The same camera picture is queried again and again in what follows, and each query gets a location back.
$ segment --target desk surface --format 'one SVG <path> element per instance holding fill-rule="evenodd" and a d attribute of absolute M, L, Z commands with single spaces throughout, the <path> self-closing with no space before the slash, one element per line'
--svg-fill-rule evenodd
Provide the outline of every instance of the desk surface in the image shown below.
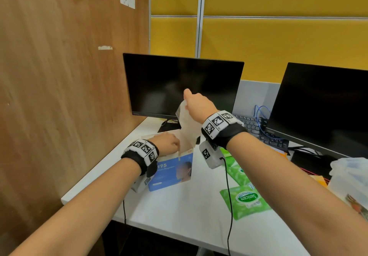
<path fill-rule="evenodd" d="M 137 138 L 154 134 L 162 120 L 148 117 L 62 197 L 66 204 L 114 165 L 122 151 Z M 238 184 L 229 176 L 229 186 Z M 226 189 L 225 168 L 208 168 L 198 146 L 194 148 L 192 177 L 188 182 L 125 198 L 127 224 L 227 254 L 230 212 L 219 191 Z M 113 220 L 124 222 L 122 205 Z M 288 226 L 273 211 L 256 213 L 233 222 L 232 255 L 309 255 Z"/>

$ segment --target keyboard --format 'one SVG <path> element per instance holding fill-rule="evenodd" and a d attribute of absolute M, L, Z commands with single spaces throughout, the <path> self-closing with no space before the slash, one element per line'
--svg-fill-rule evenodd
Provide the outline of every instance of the keyboard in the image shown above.
<path fill-rule="evenodd" d="M 275 147 L 279 150 L 288 151 L 289 147 L 289 141 L 284 139 L 274 139 L 278 138 L 278 136 L 275 136 L 273 134 L 266 132 L 266 126 L 267 126 L 267 119 L 259 117 L 258 123 L 260 124 L 260 127 L 264 131 L 264 133 L 261 131 L 259 125 L 257 124 L 257 121 L 255 117 L 253 116 L 244 116 L 244 115 L 237 115 L 234 114 L 236 118 L 238 118 L 240 121 L 244 123 L 244 127 L 248 129 L 248 133 L 253 135 L 254 137 L 258 138 L 261 142 Z"/>

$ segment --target computer monitor screen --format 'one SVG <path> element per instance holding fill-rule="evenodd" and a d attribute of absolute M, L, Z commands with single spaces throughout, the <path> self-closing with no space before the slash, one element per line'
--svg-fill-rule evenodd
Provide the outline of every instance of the computer monitor screen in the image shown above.
<path fill-rule="evenodd" d="M 134 115 L 175 119 L 183 91 L 232 112 L 244 62 L 124 53 Z"/>
<path fill-rule="evenodd" d="M 267 130 L 334 157 L 368 157 L 368 71 L 288 63 Z"/>

